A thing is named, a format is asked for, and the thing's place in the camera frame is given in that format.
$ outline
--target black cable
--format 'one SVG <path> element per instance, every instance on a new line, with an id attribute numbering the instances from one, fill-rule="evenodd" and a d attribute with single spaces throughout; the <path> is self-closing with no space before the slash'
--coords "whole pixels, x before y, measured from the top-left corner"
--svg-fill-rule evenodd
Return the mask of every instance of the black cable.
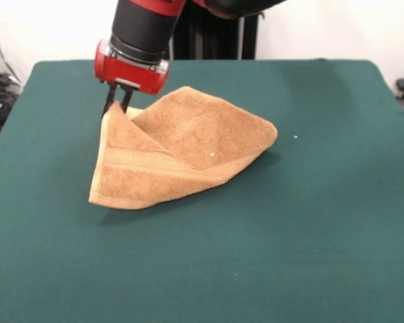
<path id="1" fill-rule="evenodd" d="M 3 51 L 1 49 L 1 45 L 0 45 L 0 56 L 1 59 L 3 59 L 3 62 L 5 63 L 7 69 L 9 69 L 9 71 L 12 73 L 13 77 L 16 78 L 20 83 L 21 80 L 18 78 L 18 76 L 16 75 L 15 71 L 12 69 L 12 67 L 10 67 L 10 65 L 7 63 L 6 59 L 5 59 L 5 55 L 3 54 Z"/>

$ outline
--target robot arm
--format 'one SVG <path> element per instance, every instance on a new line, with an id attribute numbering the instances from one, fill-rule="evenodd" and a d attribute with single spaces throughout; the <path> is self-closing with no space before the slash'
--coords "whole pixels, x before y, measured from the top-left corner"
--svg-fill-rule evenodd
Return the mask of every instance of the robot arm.
<path id="1" fill-rule="evenodd" d="M 235 18 L 258 13 L 285 0 L 193 0 L 220 17 Z M 95 76 L 110 86 L 104 113 L 116 88 L 126 93 L 127 109 L 136 89 L 157 95 L 169 72 L 163 60 L 186 0 L 118 0 L 109 42 L 100 41 L 94 62 Z"/>

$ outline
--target green table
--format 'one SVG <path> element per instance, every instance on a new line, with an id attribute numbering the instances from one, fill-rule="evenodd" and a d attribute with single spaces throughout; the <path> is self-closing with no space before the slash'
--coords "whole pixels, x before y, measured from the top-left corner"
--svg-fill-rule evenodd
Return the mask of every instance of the green table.
<path id="1" fill-rule="evenodd" d="M 366 61 L 173 62 L 272 122 L 227 185 L 90 205 L 106 87 L 40 63 L 0 137 L 0 323 L 404 322 L 404 111 Z M 135 94 L 132 104 L 155 99 Z"/>

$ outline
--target black robot arm segment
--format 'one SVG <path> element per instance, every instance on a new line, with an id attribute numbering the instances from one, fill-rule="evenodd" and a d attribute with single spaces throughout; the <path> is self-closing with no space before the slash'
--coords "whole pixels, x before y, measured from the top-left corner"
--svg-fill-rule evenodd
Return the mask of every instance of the black robot arm segment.
<path id="1" fill-rule="evenodd" d="M 205 0 L 207 8 L 224 17 L 244 17 L 266 10 L 285 0 Z"/>

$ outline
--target tan towel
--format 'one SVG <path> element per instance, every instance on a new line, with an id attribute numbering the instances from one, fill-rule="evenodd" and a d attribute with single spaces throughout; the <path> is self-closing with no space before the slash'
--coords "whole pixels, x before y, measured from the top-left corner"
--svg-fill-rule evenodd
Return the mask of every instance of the tan towel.
<path id="1" fill-rule="evenodd" d="M 274 125 L 182 87 L 145 110 L 102 119 L 89 202 L 142 209 L 226 183 L 274 144 Z"/>

